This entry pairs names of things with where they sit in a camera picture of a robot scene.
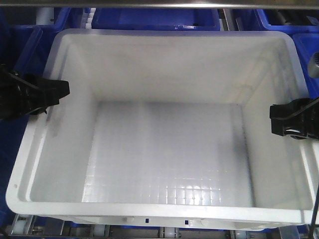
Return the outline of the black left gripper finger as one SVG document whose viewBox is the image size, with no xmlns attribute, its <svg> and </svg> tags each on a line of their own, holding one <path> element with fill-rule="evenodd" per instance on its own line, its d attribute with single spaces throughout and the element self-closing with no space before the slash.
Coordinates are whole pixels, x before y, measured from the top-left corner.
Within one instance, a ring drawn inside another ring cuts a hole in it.
<svg viewBox="0 0 319 239">
<path fill-rule="evenodd" d="M 44 79 L 42 87 L 50 100 L 59 100 L 70 94 L 68 81 Z"/>
</svg>

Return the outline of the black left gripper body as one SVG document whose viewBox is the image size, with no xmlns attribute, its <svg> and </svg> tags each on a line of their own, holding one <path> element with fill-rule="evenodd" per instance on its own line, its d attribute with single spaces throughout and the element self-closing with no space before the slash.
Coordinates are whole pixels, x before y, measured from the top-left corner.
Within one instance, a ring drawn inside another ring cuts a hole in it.
<svg viewBox="0 0 319 239">
<path fill-rule="evenodd" d="M 0 67 L 0 118 L 13 120 L 25 115 L 47 113 L 47 108 L 58 105 L 59 100 L 50 100 L 42 87 L 44 79 L 34 74 L 23 78 L 17 72 Z"/>
</svg>

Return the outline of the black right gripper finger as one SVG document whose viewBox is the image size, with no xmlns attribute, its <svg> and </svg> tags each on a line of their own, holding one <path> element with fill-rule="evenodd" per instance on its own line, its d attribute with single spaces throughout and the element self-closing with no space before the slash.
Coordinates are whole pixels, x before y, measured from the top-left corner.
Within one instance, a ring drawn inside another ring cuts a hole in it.
<svg viewBox="0 0 319 239">
<path fill-rule="evenodd" d="M 287 118 L 300 108 L 300 105 L 293 102 L 283 105 L 272 105 L 270 106 L 270 119 Z"/>
</svg>

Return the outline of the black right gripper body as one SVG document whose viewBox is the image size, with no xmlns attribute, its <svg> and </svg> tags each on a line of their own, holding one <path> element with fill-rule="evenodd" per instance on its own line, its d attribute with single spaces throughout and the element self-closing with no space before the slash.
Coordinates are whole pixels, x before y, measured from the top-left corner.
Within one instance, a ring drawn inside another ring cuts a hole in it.
<svg viewBox="0 0 319 239">
<path fill-rule="evenodd" d="M 271 132 L 294 139 L 319 138 L 319 100 L 300 98 L 291 101 L 301 108 L 287 118 L 271 119 Z"/>
</svg>

